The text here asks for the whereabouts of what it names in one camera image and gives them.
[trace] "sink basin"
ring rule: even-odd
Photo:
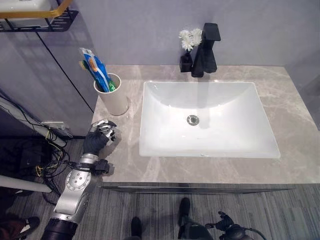
[[[280,157],[253,82],[145,82],[139,154]]]

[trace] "faucet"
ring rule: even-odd
[[[218,24],[206,22],[202,31],[202,41],[195,54],[191,76],[202,78],[204,72],[215,73],[217,64],[212,47],[215,41],[221,41]]]

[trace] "shelf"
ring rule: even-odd
[[[12,32],[65,32],[67,31],[73,21],[75,20],[77,10],[69,10],[69,5],[72,0],[64,0],[62,3],[58,3],[58,7],[51,11],[19,11],[19,12],[0,12],[0,19],[4,19],[0,22],[0,33],[12,33]],[[43,19],[43,22],[47,26],[15,26],[15,23],[11,19]]]

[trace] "flower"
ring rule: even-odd
[[[202,41],[202,30],[199,28],[193,29],[191,32],[182,30],[179,32],[182,48],[190,52],[194,46],[198,46]]]
[[[182,40],[181,45],[184,50],[190,52],[193,49],[194,43],[192,42],[191,38],[188,38],[186,40]]]
[[[186,39],[190,36],[190,32],[188,30],[182,30],[181,32],[179,32],[179,38],[180,39]]]
[[[195,28],[191,31],[191,37],[193,40],[193,46],[198,46],[202,41],[202,30]]]
[[[194,42],[193,38],[191,36],[191,33],[188,30],[182,30],[179,33],[179,38],[181,40],[182,48],[188,52],[190,52],[193,49]]]

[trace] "vase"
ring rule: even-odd
[[[190,52],[187,51],[184,55],[180,57],[180,72],[191,72],[192,64],[192,57],[190,55]]]

